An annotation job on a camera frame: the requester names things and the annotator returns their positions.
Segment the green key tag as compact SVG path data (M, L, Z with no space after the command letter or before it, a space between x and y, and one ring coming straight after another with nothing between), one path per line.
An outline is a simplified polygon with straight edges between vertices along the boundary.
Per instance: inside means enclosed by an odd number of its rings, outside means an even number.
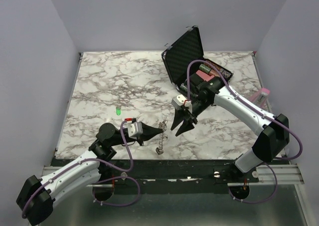
M116 114L117 114L118 116L121 115L121 108L120 108L120 107L116 107Z

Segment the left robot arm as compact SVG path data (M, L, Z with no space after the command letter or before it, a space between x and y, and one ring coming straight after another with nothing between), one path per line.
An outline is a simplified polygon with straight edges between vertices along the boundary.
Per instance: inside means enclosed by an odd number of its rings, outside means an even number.
M129 167L120 168L110 162L116 154L113 146L128 148L130 142L142 146L161 133L163 129L138 122L135 118L123 121L119 129L111 123L102 124L96 140L78 158L51 174L41 178L33 175L25 181L16 200L22 211L21 217L36 226L47 219L54 206L71 192L91 183L106 183L111 176L109 169L130 172L134 167L132 154L128 153Z

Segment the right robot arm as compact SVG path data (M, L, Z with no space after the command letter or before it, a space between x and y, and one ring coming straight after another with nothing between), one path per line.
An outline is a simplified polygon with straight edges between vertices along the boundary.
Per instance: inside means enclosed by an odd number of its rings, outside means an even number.
M175 115L171 128L178 129L177 135L192 130L197 124L198 115L213 104L227 110L247 125L257 136L257 140L230 168L229 176L233 181L240 182L252 168L262 162L271 162L289 143L289 120L285 115L275 116L241 98L220 77L202 82L198 90L194 102L182 94L172 99Z

